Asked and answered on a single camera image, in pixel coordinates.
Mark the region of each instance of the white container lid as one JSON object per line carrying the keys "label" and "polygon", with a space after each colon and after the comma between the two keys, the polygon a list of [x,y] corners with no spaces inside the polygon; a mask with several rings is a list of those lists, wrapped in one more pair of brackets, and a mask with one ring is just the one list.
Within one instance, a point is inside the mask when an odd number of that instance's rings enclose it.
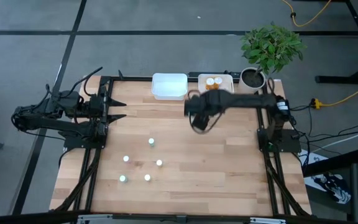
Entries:
{"label": "white container lid", "polygon": [[214,82],[215,82],[216,84],[222,84],[223,79],[222,79],[221,77],[216,77],[216,78],[214,79]]}
{"label": "white container lid", "polygon": [[214,81],[213,78],[207,78],[207,79],[206,79],[206,84],[207,84],[207,85],[214,85],[214,83],[215,83],[215,81]]}

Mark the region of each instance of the white flower pot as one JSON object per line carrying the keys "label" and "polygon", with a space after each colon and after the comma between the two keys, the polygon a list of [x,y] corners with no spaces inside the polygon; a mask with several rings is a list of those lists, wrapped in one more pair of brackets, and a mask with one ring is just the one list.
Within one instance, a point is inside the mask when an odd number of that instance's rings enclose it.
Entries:
{"label": "white flower pot", "polygon": [[238,86],[238,92],[239,93],[254,94],[256,91],[260,90],[265,85],[266,77],[265,77],[265,74],[263,72],[260,72],[260,74],[262,75],[262,78],[263,78],[263,84],[261,84],[261,86],[259,86],[259,87],[251,87],[251,86],[245,84],[244,81],[242,81],[242,75],[246,70],[254,70],[254,71],[256,71],[257,68],[249,67],[249,68],[244,69],[241,72],[239,86]]}

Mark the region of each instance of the white tray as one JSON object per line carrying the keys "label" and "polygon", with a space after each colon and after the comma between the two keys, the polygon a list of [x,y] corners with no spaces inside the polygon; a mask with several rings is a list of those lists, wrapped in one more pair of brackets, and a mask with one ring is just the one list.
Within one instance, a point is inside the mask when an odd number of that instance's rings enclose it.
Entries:
{"label": "white tray", "polygon": [[207,91],[205,88],[206,86],[206,79],[207,78],[222,78],[222,84],[219,85],[220,90],[226,90],[230,93],[234,93],[234,84],[233,84],[233,77],[231,75],[225,74],[200,74],[198,76],[198,90],[200,93],[204,93]]}
{"label": "white tray", "polygon": [[156,100],[183,100],[187,93],[187,75],[183,73],[155,73],[152,93]]}

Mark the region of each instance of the white cable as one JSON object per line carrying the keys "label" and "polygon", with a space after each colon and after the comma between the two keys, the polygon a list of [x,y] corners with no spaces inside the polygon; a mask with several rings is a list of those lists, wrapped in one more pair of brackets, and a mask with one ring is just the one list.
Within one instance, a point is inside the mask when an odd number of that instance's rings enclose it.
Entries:
{"label": "white cable", "polygon": [[341,143],[341,142],[344,142],[344,141],[348,141],[348,140],[351,140],[351,139],[354,139],[354,138],[357,138],[357,137],[358,137],[358,134],[356,134],[355,136],[349,137],[349,138],[347,138],[347,139],[343,139],[343,140],[339,140],[339,141],[333,142],[333,143],[328,144],[328,145],[326,145],[326,146],[323,146],[323,147],[321,147],[321,148],[319,148],[319,149],[316,149],[316,150],[314,150],[314,151],[312,151],[312,152],[317,152],[317,151],[322,150],[322,149],[325,149],[325,148],[327,148],[327,147],[329,147],[329,146],[333,146],[333,145],[335,145],[335,144],[338,144],[338,143]]}

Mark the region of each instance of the wooden tabletop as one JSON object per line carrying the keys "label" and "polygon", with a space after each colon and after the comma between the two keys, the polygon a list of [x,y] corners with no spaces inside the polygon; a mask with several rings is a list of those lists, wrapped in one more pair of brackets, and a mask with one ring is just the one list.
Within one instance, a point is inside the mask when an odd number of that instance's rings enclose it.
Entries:
{"label": "wooden tabletop", "polygon": [[[100,77],[92,77],[87,91],[96,93]],[[229,109],[205,135],[196,134],[183,115],[183,101],[157,101],[151,82],[119,82],[112,97],[125,107],[109,126],[108,141],[99,163],[92,212],[187,215],[272,215],[263,155],[259,151],[255,109]],[[188,89],[197,89],[189,83]],[[281,81],[275,93],[283,96]],[[81,96],[88,99],[81,88]],[[150,147],[149,138],[155,139]],[[69,195],[80,176],[84,149],[64,156],[50,208]],[[129,162],[122,158],[129,156]],[[157,167],[156,161],[163,162]],[[310,205],[299,161],[281,153],[286,186],[307,212]],[[151,181],[146,182],[144,175]],[[128,182],[118,181],[125,175]],[[81,208],[85,206],[87,186]],[[276,188],[281,213],[280,191]]]}

